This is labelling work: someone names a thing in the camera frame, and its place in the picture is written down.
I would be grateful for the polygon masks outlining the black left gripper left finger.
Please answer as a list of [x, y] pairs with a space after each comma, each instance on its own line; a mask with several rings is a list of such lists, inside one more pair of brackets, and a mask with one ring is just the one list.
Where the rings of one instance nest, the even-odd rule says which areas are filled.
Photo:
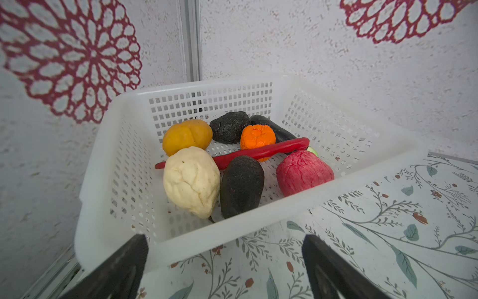
[[149, 247], [146, 236], [134, 235], [63, 299], [135, 299], [143, 278]]

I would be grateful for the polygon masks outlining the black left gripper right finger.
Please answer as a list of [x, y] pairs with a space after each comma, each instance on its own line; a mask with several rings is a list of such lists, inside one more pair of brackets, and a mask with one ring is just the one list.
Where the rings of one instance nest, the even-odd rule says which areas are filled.
[[305, 236], [302, 256], [315, 299], [388, 297], [316, 235]]

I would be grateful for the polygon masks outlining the pink red toy ball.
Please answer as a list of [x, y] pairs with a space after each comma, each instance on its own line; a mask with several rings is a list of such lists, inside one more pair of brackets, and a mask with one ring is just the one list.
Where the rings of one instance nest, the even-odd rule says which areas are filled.
[[285, 197], [334, 180], [334, 172], [314, 153], [296, 151], [276, 168], [276, 179]]

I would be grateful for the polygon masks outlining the white perforated plastic basket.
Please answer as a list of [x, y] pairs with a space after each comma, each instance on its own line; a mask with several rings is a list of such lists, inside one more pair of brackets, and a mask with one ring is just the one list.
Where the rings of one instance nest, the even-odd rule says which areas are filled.
[[[311, 147], [335, 178], [285, 197], [277, 184], [278, 154], [262, 164], [265, 188], [258, 208], [213, 221], [175, 206], [163, 187], [167, 130], [189, 119], [205, 122], [228, 113], [261, 114]], [[146, 236], [146, 270], [225, 244], [316, 207], [424, 158], [413, 133], [296, 75], [260, 73], [159, 87], [119, 95], [103, 116], [79, 194], [75, 233], [81, 266], [95, 270], [135, 234]]]

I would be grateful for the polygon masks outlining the orange toy fruit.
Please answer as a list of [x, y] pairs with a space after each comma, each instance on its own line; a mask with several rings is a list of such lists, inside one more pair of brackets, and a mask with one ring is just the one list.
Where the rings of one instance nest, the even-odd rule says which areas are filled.
[[244, 128], [240, 138], [240, 149], [251, 150], [276, 143], [276, 135], [267, 125], [249, 125]]

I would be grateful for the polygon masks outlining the dark oval toy avocado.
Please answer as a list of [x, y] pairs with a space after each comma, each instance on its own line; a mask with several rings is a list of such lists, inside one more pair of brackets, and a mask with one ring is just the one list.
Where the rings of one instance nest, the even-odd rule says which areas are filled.
[[249, 156], [234, 158], [224, 171], [220, 186], [220, 207], [224, 219], [255, 209], [265, 184], [261, 164]]

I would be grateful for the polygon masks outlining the red toy chili pepper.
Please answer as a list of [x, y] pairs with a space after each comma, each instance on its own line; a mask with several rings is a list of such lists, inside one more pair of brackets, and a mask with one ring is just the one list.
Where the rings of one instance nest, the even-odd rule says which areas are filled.
[[170, 156], [166, 161], [157, 163], [155, 169], [169, 169], [175, 167], [185, 168], [187, 166], [203, 166], [216, 171], [223, 170], [235, 159], [241, 156], [259, 160], [270, 158], [280, 153], [291, 153], [294, 151], [306, 150], [309, 147], [310, 140], [308, 138], [296, 138], [286, 142], [255, 149], [243, 149], [222, 156], [212, 157], [204, 149], [198, 147], [189, 147], [179, 150]]

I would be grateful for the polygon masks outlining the dark eggplant toy green tip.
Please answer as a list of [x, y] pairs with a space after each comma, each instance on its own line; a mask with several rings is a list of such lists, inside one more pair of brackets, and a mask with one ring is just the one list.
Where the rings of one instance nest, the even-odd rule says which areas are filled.
[[[254, 115], [254, 116], [250, 117], [250, 124], [251, 125], [266, 125], [266, 126], [269, 126], [275, 134], [276, 144], [297, 139], [297, 137], [295, 135], [293, 135], [289, 131], [285, 130], [284, 128], [280, 127], [275, 122], [272, 122], [269, 118], [266, 118], [266, 117], [261, 116], [261, 115]], [[300, 151], [300, 150], [295, 150], [293, 152], [285, 153], [285, 154], [290, 155], [290, 154], [296, 153], [298, 151]], [[302, 151], [310, 152], [311, 154], [318, 157], [318, 154], [316, 152], [314, 152], [314, 150], [311, 149], [310, 147], [307, 148], [307, 149], [302, 149]], [[267, 159], [272, 157], [272, 156], [269, 156], [269, 157], [261, 156], [260, 158], [257, 158], [257, 157], [251, 156], [250, 154], [248, 154], [246, 156], [249, 156], [250, 158], [256, 159], [257, 161], [259, 161], [261, 159], [266, 161]]]

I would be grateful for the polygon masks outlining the yellow toy potato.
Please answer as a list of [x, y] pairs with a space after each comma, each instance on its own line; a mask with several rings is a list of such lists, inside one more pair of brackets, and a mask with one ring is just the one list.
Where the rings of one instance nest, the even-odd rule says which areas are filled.
[[206, 122], [187, 120], [168, 129], [163, 139], [163, 150], [168, 156], [189, 147], [206, 150], [212, 138], [212, 129]]

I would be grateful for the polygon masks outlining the black textured toy ball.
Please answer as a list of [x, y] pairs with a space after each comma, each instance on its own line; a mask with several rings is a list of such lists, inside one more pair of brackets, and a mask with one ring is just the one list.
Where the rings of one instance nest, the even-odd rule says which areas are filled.
[[228, 112], [211, 121], [213, 140], [224, 144], [239, 143], [243, 130], [251, 125], [250, 117], [245, 112]]

